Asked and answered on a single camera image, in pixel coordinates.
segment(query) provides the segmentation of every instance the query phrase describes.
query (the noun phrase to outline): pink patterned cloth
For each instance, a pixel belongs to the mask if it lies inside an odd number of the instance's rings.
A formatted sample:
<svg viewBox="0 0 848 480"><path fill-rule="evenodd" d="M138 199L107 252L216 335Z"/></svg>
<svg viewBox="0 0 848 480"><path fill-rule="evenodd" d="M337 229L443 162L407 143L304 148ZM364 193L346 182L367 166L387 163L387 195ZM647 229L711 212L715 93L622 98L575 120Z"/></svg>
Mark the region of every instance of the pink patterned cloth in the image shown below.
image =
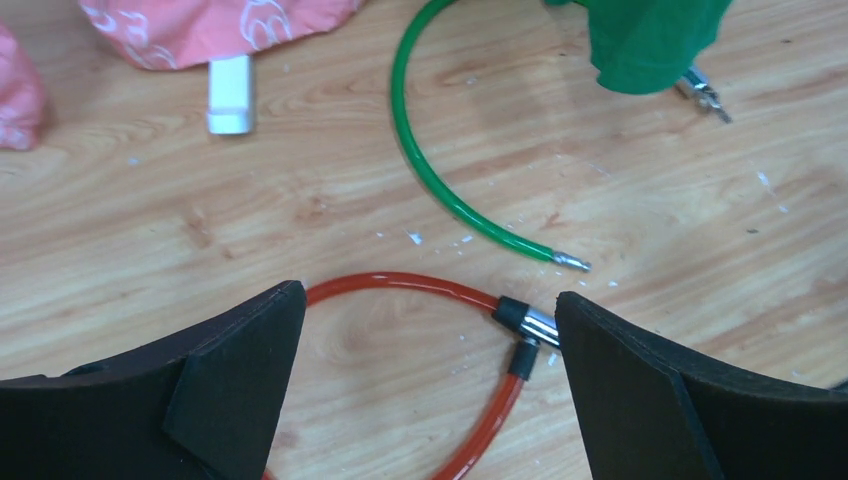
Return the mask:
<svg viewBox="0 0 848 480"><path fill-rule="evenodd" d="M176 70L341 26L365 0L79 0L136 67Z"/></svg>
<svg viewBox="0 0 848 480"><path fill-rule="evenodd" d="M38 141L47 93L35 66L0 23L0 148L29 150Z"/></svg>

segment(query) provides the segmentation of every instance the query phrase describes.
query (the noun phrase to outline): metal cable end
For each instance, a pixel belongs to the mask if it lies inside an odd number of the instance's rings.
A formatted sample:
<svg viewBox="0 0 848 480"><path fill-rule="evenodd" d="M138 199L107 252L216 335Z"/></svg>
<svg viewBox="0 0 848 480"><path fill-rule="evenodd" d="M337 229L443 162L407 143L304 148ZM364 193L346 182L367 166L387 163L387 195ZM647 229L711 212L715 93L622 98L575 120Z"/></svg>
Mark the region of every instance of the metal cable end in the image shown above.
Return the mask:
<svg viewBox="0 0 848 480"><path fill-rule="evenodd" d="M564 265L566 267L587 273L592 271L591 263L584 262L583 260L580 260L579 258L569 255L565 252L554 252L553 260L554 263L556 263L557 265Z"/></svg>
<svg viewBox="0 0 848 480"><path fill-rule="evenodd" d="M733 122L719 101L718 92L710 86L710 79L697 66L689 67L675 87L683 96L692 99L702 111L714 112L724 123Z"/></svg>

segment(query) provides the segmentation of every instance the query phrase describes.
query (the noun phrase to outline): green cloth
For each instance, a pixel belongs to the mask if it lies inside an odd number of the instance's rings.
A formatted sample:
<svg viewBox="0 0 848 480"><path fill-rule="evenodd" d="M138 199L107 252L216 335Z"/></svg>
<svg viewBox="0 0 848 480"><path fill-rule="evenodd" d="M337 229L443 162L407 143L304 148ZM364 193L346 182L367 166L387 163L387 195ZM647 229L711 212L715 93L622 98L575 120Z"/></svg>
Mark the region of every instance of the green cloth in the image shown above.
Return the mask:
<svg viewBox="0 0 848 480"><path fill-rule="evenodd" d="M631 95L672 87L716 40L731 0L577 0L589 9L598 84ZM569 0L546 0L563 5Z"/></svg>

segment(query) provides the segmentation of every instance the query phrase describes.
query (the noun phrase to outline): white plastic clip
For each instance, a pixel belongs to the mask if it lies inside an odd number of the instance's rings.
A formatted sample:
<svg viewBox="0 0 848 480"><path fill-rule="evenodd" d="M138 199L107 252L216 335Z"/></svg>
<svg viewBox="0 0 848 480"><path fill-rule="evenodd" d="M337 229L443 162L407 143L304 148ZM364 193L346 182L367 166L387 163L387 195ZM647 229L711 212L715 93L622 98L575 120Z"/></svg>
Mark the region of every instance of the white plastic clip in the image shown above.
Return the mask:
<svg viewBox="0 0 848 480"><path fill-rule="evenodd" d="M253 130L253 64L250 55L209 62L206 124L214 135Z"/></svg>

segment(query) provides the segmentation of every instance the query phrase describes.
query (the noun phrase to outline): wood grain surface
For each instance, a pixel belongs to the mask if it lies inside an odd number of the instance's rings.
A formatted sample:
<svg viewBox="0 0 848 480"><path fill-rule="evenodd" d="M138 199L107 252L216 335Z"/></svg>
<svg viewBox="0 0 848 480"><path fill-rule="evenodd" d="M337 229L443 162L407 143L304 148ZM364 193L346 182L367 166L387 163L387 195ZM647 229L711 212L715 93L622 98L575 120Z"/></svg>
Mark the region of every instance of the wood grain surface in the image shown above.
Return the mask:
<svg viewBox="0 0 848 480"><path fill-rule="evenodd" d="M39 149L0 153L0 378L61 374L281 280L375 269L549 311L575 290L744 368L848 377L848 4L731 7L699 60L730 126L671 91L598 87L581 7L463 0L437 19L409 73L422 147L479 211L593 262L583 275L480 238L412 176L387 86L423 3L375 0L335 33L258 56L257 131L221 139L205 132L204 68L141 72L76 2L3 2L51 106ZM270 466L280 479L428 478L511 343L423 294L311 309ZM469 478L590 478L550 355Z"/></svg>

